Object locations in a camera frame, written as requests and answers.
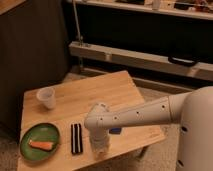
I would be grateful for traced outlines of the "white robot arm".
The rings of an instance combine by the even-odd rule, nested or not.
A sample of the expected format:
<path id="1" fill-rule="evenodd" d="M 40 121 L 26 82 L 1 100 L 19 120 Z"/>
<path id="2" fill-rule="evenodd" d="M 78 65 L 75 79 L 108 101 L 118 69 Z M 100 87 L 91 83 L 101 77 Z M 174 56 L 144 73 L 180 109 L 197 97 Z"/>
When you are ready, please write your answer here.
<path id="1" fill-rule="evenodd" d="M 112 128 L 179 123 L 176 171 L 213 171 L 213 86 L 110 112 L 97 103 L 85 117 L 90 142 L 106 146 Z"/>

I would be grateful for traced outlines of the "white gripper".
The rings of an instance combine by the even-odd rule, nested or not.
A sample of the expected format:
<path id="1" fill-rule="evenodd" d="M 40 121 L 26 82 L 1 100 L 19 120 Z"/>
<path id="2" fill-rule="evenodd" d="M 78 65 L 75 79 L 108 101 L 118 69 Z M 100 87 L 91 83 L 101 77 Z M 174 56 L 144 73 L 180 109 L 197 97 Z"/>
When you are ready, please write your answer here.
<path id="1" fill-rule="evenodd" d="M 94 137 L 90 138 L 90 145 L 95 158 L 102 158 L 108 153 L 110 146 L 109 136 L 106 135 L 101 139 L 96 139 Z"/>

